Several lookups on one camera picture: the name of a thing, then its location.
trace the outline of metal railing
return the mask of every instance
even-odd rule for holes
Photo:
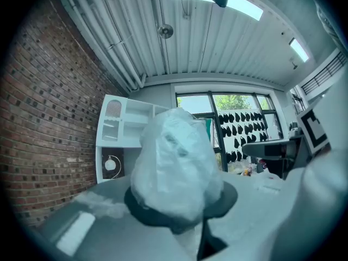
[[[330,63],[328,63],[325,68],[323,68],[315,77],[301,87],[304,93],[307,95],[314,89],[318,88],[321,84],[332,77],[340,68],[342,68],[346,62],[347,60],[342,52],[338,53],[337,56]]]

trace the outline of display rack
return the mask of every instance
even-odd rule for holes
[[[145,126],[167,110],[151,103],[105,95],[96,138],[97,183],[108,181],[102,173],[102,147],[141,148],[139,139]]]

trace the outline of white beam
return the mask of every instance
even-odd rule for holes
[[[162,76],[153,76],[147,79],[145,83],[145,87],[159,85],[159,84],[178,83],[178,82],[197,82],[197,81],[246,83],[246,84],[272,88],[278,91],[284,90],[284,88],[280,85],[266,82],[261,79],[251,78],[247,76],[237,76],[234,74],[214,73],[214,72],[175,73],[175,74],[166,74]]]

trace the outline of plastic bag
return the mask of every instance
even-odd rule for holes
[[[149,122],[140,142],[130,179],[134,197],[171,218],[199,221],[223,188],[204,120],[170,109]]]

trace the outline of ceiling pipe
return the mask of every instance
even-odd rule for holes
[[[98,21],[96,17],[94,16],[91,8],[88,5],[87,0],[77,0],[83,9],[84,13],[86,14],[86,17],[89,19],[91,26],[93,27],[94,31],[96,32],[97,36],[99,37],[100,41],[102,42],[104,48],[108,53],[110,54],[112,60],[115,62],[116,66],[120,69],[123,76],[126,78],[127,82],[130,84],[133,90],[136,89],[136,85],[132,81],[131,77],[129,76],[128,72],[126,71],[125,67],[117,57],[116,53],[110,49],[113,45],[109,43],[107,37],[105,36],[102,28],[99,26]]]
[[[111,23],[110,17],[108,16],[108,13],[105,9],[105,5],[103,3],[102,0],[93,0],[96,9],[98,11],[98,13],[100,14],[101,20],[104,23],[107,31],[109,32],[109,35],[111,36],[113,43],[114,44],[118,44],[121,42],[121,40],[119,39],[118,35],[115,32],[115,29]],[[130,70],[132,76],[134,77],[135,81],[138,83],[140,88],[144,87],[144,84],[141,82],[134,66],[133,63],[131,62],[131,60],[129,59],[129,56],[127,55],[125,49],[123,47],[120,47],[119,52],[122,55],[122,58],[124,59],[124,61],[126,62],[126,65],[128,67],[128,69]]]
[[[86,30],[87,34],[89,35],[89,37],[91,38],[91,40],[94,42],[94,45],[99,49],[101,55],[103,56],[103,58],[108,62],[108,64],[113,68],[113,70],[116,72],[116,74],[120,77],[120,79],[123,81],[123,84],[128,88],[128,89],[132,89],[129,84],[127,82],[125,82],[125,80],[121,77],[121,75],[118,73],[117,68],[114,66],[114,64],[109,60],[109,58],[106,56],[106,54],[104,53],[103,49],[100,47],[99,43],[97,42],[97,40],[95,39],[95,37],[93,36],[93,33],[91,32],[91,30],[89,29],[88,25],[86,24],[86,22],[84,21],[84,19],[82,18],[82,15],[80,14],[77,6],[75,5],[74,0],[68,0],[70,3],[70,6],[72,7],[72,9],[74,10],[74,12],[76,13],[78,19],[80,20],[82,26],[84,27],[84,29]]]

